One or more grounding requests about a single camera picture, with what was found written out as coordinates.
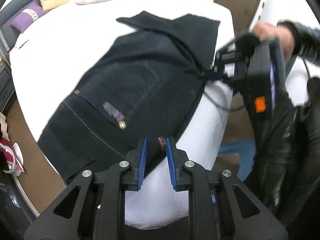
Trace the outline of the black denim pants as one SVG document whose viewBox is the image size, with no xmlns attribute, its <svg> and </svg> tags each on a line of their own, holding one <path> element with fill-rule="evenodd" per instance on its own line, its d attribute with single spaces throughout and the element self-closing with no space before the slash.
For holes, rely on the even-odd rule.
<svg viewBox="0 0 320 240">
<path fill-rule="evenodd" d="M 82 76 L 38 141 L 66 184 L 124 160 L 143 137 L 179 139 L 204 91 L 218 21 L 144 11 L 118 22 L 136 31 L 117 38 Z"/>
</svg>

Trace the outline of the black leather jacket sleeve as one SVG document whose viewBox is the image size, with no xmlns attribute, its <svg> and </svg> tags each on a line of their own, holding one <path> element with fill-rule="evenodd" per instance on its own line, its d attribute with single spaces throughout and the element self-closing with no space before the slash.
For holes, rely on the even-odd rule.
<svg viewBox="0 0 320 240">
<path fill-rule="evenodd" d="M 300 56 L 319 67 L 320 31 L 298 22 L 283 21 L 277 26 L 287 27 L 295 39 L 293 55 Z"/>
</svg>

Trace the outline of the person's dark trouser leg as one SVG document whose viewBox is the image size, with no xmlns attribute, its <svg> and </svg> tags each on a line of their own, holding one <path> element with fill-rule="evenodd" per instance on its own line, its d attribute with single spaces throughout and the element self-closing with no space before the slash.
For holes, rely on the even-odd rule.
<svg viewBox="0 0 320 240">
<path fill-rule="evenodd" d="M 309 104 L 294 106 L 278 87 L 273 117 L 264 120 L 257 117 L 252 92 L 240 90 L 256 146 L 245 184 L 291 235 L 319 214 L 319 78 L 309 79 L 307 90 Z"/>
</svg>

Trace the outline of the dark grey nightstand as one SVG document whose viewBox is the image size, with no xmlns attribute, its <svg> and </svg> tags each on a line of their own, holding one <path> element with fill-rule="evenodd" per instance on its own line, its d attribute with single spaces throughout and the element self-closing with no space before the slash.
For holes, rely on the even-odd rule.
<svg viewBox="0 0 320 240">
<path fill-rule="evenodd" d="M 15 91 L 11 69 L 3 60 L 1 61 L 0 84 L 0 109 L 2 113 Z"/>
</svg>

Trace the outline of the white pillow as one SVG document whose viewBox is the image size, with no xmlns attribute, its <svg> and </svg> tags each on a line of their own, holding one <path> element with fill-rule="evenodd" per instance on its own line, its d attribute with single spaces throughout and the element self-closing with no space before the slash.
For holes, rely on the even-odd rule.
<svg viewBox="0 0 320 240">
<path fill-rule="evenodd" d="M 28 42 L 40 48 L 70 47 L 70 34 L 75 9 L 73 7 L 59 7 L 36 20 L 26 31 L 19 35 L 11 53 L 18 51 Z"/>
</svg>

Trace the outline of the purple cushion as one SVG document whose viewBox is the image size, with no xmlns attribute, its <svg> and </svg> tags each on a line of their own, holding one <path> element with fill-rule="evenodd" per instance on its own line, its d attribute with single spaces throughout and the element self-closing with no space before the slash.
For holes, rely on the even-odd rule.
<svg viewBox="0 0 320 240">
<path fill-rule="evenodd" d="M 31 24 L 48 12 L 48 10 L 43 10 L 38 2 L 31 2 L 11 21 L 10 26 L 23 33 Z"/>
</svg>

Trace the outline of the dark grey headboard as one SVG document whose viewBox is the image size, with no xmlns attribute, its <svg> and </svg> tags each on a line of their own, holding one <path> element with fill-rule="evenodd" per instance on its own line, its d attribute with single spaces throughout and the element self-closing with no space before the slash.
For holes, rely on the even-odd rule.
<svg viewBox="0 0 320 240">
<path fill-rule="evenodd" d="M 32 2 L 39 2 L 39 0 L 12 0 L 1 10 L 1 50 L 3 52 L 11 50 L 20 35 L 20 31 L 10 25 L 11 22 Z"/>
</svg>

